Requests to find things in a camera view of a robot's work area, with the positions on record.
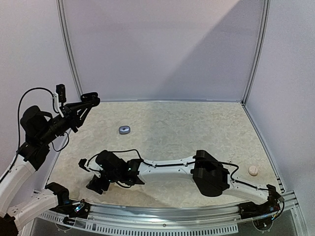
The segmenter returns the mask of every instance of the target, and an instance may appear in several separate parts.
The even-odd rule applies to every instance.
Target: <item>marble pattern surface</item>
[[[120,135],[118,128],[129,125],[131,132]],[[192,156],[204,149],[217,160],[240,166],[235,177],[257,184],[278,186],[263,147],[239,103],[213,102],[108,102],[91,110],[69,145],[60,153],[48,182],[70,191],[72,199],[95,203],[140,207],[199,207],[241,202],[232,196],[208,198],[188,180],[153,182],[124,189],[111,184],[99,195],[85,186],[93,174],[79,168],[81,158],[89,159],[106,150],[136,148],[144,159],[170,160]],[[137,158],[136,153],[117,153],[120,158]],[[248,174],[256,165],[259,174]]]

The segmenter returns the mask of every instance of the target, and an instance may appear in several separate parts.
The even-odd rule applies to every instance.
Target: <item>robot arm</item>
[[[204,196],[225,194],[251,201],[256,206],[256,215],[272,213],[280,208],[279,201],[283,201],[272,185],[256,186],[239,178],[234,179],[221,162],[204,150],[198,150],[195,156],[180,160],[143,160],[139,155],[139,159],[127,162],[113,152],[104,150],[89,161],[81,159],[79,166],[94,173],[87,188],[98,194],[107,191],[113,182],[133,186],[154,181],[189,179]]]
[[[69,200],[69,191],[57,183],[46,185],[45,189],[30,202],[9,208],[20,187],[44,163],[50,151],[49,144],[58,136],[63,136],[70,128],[77,132],[91,108],[100,103],[97,93],[92,92],[83,94],[81,102],[63,105],[66,101],[64,85],[58,85],[57,92],[59,93],[55,94],[55,98],[58,98],[61,106],[58,107],[59,114],[56,117],[53,118],[51,113],[41,111],[38,106],[31,106],[20,120],[26,133],[25,142],[19,147],[13,161],[0,178],[0,235],[17,235],[29,221],[57,206],[67,207],[56,208],[56,211],[71,213],[77,217],[87,215],[86,211],[83,215],[75,211],[77,206]]]

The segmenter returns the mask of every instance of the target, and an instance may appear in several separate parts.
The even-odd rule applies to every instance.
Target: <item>white panel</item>
[[[315,2],[271,1],[247,108],[315,235]]]
[[[84,92],[241,100],[263,0],[65,0]]]
[[[2,0],[0,4],[0,175],[12,160],[18,146],[17,107],[22,94],[33,87],[64,83],[67,99],[78,100],[69,64],[55,1]],[[44,91],[32,91],[25,96],[21,115],[31,105],[52,112],[51,96]],[[21,132],[21,143],[24,132]],[[59,148],[61,140],[55,142]],[[22,186],[13,204],[31,197],[41,189],[55,152],[51,152],[41,169]]]

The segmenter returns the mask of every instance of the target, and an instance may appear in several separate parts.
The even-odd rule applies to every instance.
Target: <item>small round object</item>
[[[250,166],[248,168],[248,173],[251,175],[251,176],[257,176],[258,175],[258,168],[257,166]]]
[[[128,134],[130,133],[130,127],[128,125],[120,126],[119,127],[120,134]]]

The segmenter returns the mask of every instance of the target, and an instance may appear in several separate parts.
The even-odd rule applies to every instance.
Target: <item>white backdrop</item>
[[[240,101],[263,0],[66,0],[83,91],[102,100]]]
[[[17,107],[23,93],[33,87],[64,83],[69,102],[78,100],[69,64],[55,1],[2,0],[0,4],[0,175],[11,162],[18,146]],[[52,112],[50,94],[32,91],[25,96],[21,115],[31,105]],[[21,143],[24,132],[21,132]],[[61,139],[55,142],[59,148]],[[40,190],[56,157],[51,151],[40,170],[20,189],[14,203]]]
[[[271,1],[247,108],[315,235],[315,2]]]

